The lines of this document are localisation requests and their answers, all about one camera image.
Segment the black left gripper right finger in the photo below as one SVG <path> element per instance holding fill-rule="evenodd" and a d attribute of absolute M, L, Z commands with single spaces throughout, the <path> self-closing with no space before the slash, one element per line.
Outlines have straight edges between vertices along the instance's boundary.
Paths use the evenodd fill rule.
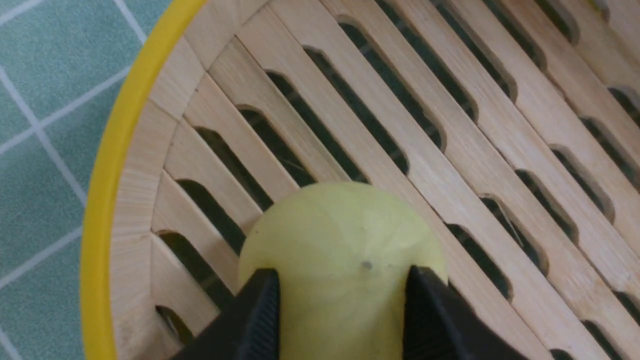
<path fill-rule="evenodd" d="M 404 360 L 525 360 L 430 268 L 413 265 L 405 287 Z"/>

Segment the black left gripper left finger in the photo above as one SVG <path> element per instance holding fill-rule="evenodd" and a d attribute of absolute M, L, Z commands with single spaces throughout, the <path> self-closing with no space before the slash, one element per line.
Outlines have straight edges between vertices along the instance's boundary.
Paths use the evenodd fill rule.
<path fill-rule="evenodd" d="M 173 360 L 278 360 L 281 285 L 275 269 L 257 269 L 224 310 Z"/>

